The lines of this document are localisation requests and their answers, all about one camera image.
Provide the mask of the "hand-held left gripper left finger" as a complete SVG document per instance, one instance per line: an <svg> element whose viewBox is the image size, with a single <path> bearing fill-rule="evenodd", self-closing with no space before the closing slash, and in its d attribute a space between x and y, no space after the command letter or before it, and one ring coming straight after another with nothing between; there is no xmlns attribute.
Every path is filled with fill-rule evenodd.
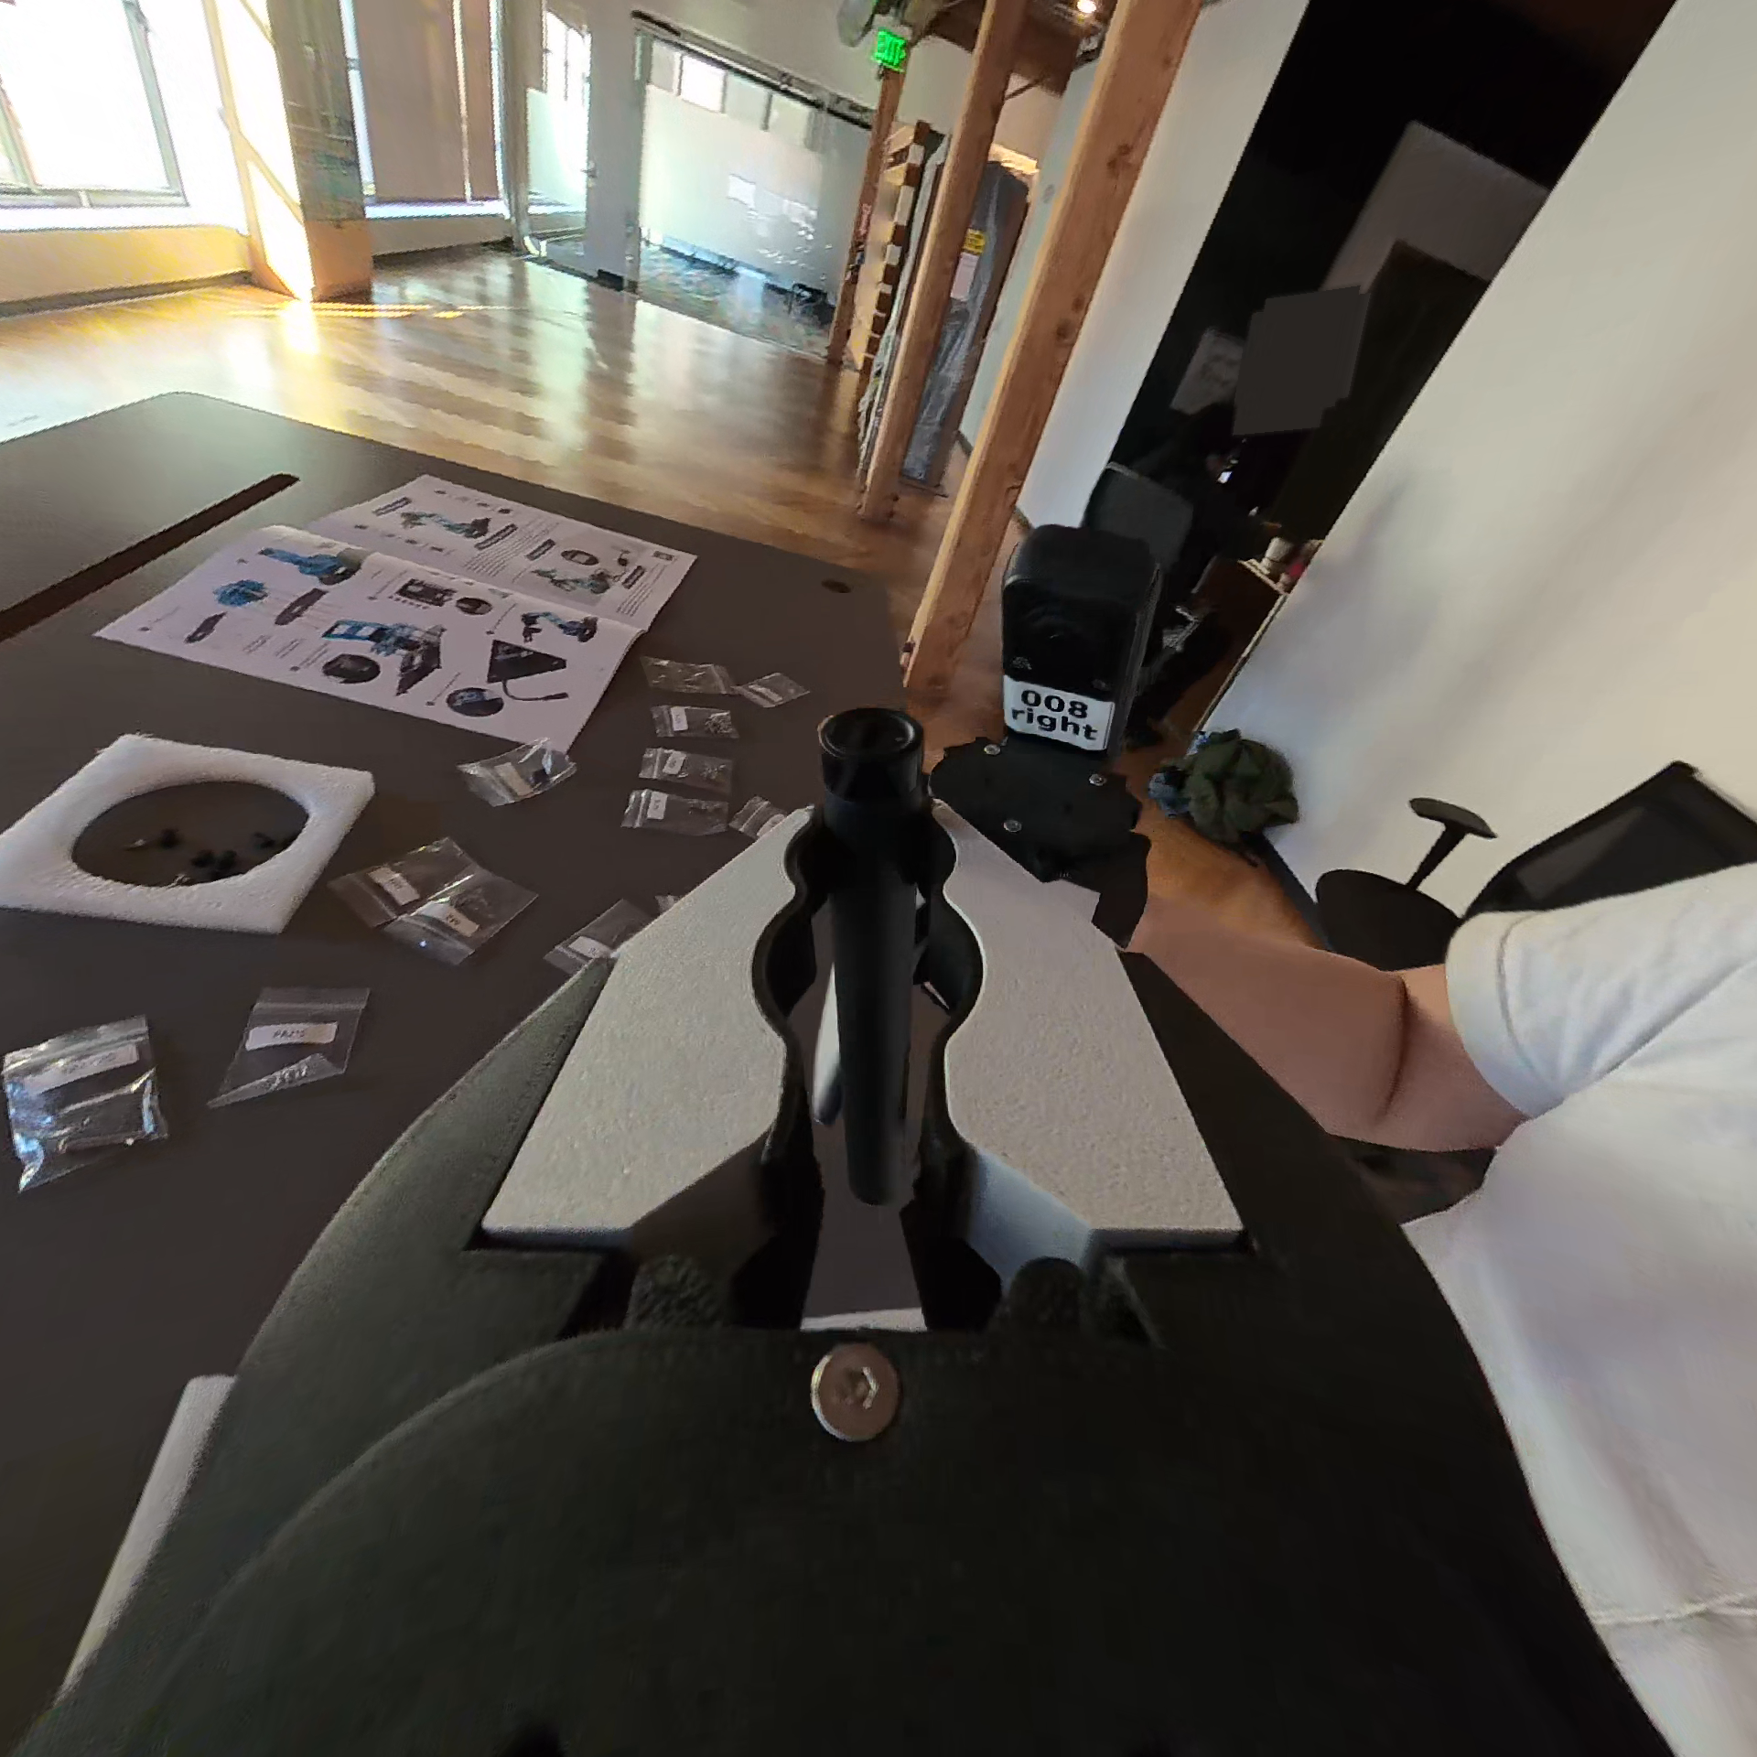
<svg viewBox="0 0 1757 1757"><path fill-rule="evenodd" d="M754 1258L820 1195L795 1013L814 992L814 807L640 928L606 975L481 1229L625 1258Z"/></svg>

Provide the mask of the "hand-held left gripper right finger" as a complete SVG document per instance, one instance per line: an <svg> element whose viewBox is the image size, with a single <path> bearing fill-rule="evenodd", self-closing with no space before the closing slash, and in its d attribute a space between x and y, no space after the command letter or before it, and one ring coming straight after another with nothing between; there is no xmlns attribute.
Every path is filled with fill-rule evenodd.
<svg viewBox="0 0 1757 1757"><path fill-rule="evenodd" d="M1239 1244L1239 1209L1095 923L1098 891L1045 882L945 804L934 819L952 844L941 895L980 962L943 1051L964 1243L990 1268Z"/></svg>

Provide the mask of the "black screwdriver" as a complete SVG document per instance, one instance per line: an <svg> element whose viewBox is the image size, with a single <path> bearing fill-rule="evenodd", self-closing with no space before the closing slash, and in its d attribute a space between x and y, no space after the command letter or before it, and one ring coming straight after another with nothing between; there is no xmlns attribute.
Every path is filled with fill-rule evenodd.
<svg viewBox="0 0 1757 1757"><path fill-rule="evenodd" d="M924 735L899 709L820 724L831 977L813 1111L841 1128L850 1190L888 1209L907 1188L917 910L931 870Z"/></svg>

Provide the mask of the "person's right forearm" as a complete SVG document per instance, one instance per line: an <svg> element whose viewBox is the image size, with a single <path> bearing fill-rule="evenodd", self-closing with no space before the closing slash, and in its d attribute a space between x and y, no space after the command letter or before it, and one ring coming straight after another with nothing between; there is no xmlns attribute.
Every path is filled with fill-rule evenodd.
<svg viewBox="0 0 1757 1757"><path fill-rule="evenodd" d="M1148 959L1332 1135L1389 1150L1496 1150L1523 1123L1467 1053L1446 969L1379 969L1150 898Z"/></svg>

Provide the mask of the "dark desk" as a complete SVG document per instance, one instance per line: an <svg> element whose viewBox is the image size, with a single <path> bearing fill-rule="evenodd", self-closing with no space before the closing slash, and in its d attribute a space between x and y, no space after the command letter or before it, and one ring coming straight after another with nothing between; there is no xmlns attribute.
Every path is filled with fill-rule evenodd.
<svg viewBox="0 0 1757 1757"><path fill-rule="evenodd" d="M348 873L438 836L536 891L456 969L360 924L320 882L272 937L4 912L4 1048L145 1016L168 1141L18 1190L4 1149L4 1751L52 1701L195 1376L228 1375L390 1142L540 1000L544 956L605 905L681 894L738 847L628 833L654 693L628 659L578 776L487 807L456 765L513 744L98 640L248 532L307 525L419 475L694 555L643 651L792 674L738 709L736 804L820 792L823 715L899 701L888 587L851 562L442 468L434 457L170 394L4 439L4 825L119 735L350 765L376 796Z"/></svg>

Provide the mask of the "green cloth bundle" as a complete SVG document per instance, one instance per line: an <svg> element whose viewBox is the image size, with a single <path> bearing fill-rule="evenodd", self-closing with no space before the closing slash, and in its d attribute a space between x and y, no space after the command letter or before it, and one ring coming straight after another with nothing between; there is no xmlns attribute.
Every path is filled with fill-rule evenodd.
<svg viewBox="0 0 1757 1757"><path fill-rule="evenodd" d="M1148 800L1233 849L1301 816L1288 761L1241 733L1197 735L1185 757L1155 770Z"/></svg>

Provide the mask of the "black office chair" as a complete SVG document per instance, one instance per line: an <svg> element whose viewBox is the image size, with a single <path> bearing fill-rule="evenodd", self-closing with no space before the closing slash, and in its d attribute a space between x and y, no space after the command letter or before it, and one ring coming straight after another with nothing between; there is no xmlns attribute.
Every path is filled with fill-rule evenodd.
<svg viewBox="0 0 1757 1757"><path fill-rule="evenodd" d="M1110 463L1091 492L1083 530L1143 541L1171 586L1195 533L1195 504L1148 475Z"/></svg>
<svg viewBox="0 0 1757 1757"><path fill-rule="evenodd" d="M1309 910L1330 952L1384 972L1441 962L1472 917L1573 909L1755 860L1755 819L1695 765L1671 761L1623 798L1519 853L1464 912L1457 912L1424 891L1426 879L1462 842L1496 834L1462 805L1417 798L1411 810L1439 827L1414 875L1398 882L1368 870L1328 870Z"/></svg>

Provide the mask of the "pile of small black screws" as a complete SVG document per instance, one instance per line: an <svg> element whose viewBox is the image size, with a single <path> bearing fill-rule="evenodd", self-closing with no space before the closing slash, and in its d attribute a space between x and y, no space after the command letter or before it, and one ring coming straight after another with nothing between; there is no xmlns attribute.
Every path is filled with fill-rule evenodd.
<svg viewBox="0 0 1757 1757"><path fill-rule="evenodd" d="M296 834L251 830L239 845L218 845L174 825L156 827L122 844L123 882L139 887L204 887L251 873L284 851Z"/></svg>

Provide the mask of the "printed instruction booklet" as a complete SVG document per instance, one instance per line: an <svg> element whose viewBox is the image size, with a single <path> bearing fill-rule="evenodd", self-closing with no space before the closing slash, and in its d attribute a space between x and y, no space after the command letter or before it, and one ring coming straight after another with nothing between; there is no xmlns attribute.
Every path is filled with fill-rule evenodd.
<svg viewBox="0 0 1757 1757"><path fill-rule="evenodd" d="M694 556L436 475L269 525L98 635L567 753Z"/></svg>

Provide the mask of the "scattered small clear parts bags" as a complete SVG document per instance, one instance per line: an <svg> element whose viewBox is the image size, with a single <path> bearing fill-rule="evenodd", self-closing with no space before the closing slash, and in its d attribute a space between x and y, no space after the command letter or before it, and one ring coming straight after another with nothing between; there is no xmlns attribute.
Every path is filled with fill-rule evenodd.
<svg viewBox="0 0 1757 1757"><path fill-rule="evenodd" d="M123 737L193 742L375 775L335 825L291 781L221 779L216 757L123 753L101 804L73 805L69 876L50 903L4 903L4 1128L23 1193L103 1179L93 1168L170 1166L193 1184L313 1161L359 1175L412 1116L551 990L560 940L628 898L690 890L684 844L616 828L581 781L546 801L469 800L442 735L372 733L367 715L143 651L7 649L4 828ZM147 776L156 761L171 776ZM117 849L174 825L218 845L296 834L213 886L123 882ZM331 886L459 828L475 865L532 901L459 965L368 926Z"/></svg>

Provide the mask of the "white foam sheet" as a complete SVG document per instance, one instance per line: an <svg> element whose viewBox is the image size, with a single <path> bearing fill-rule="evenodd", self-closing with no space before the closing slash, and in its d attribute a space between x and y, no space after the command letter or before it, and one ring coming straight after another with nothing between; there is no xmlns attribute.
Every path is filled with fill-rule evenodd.
<svg viewBox="0 0 1757 1757"><path fill-rule="evenodd" d="M139 1593L148 1563L209 1454L213 1426L233 1388L234 1375L195 1376L185 1384L55 1701L64 1701L73 1691Z"/></svg>

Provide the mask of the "wooden support post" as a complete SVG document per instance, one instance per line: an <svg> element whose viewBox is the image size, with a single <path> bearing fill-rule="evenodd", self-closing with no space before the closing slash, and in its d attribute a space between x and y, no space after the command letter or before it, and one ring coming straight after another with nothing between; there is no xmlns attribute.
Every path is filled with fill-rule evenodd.
<svg viewBox="0 0 1757 1757"><path fill-rule="evenodd" d="M1201 2L1113 8L1000 378L909 636L907 693L921 707L937 707L952 689L1199 14Z"/></svg>
<svg viewBox="0 0 1757 1757"><path fill-rule="evenodd" d="M857 512L885 523L894 515L917 419L945 320L962 238L976 210L1009 82L1017 62L1027 2L990 2L980 14L973 67L962 91L937 203L917 254L912 302L888 377L885 407L875 431Z"/></svg>

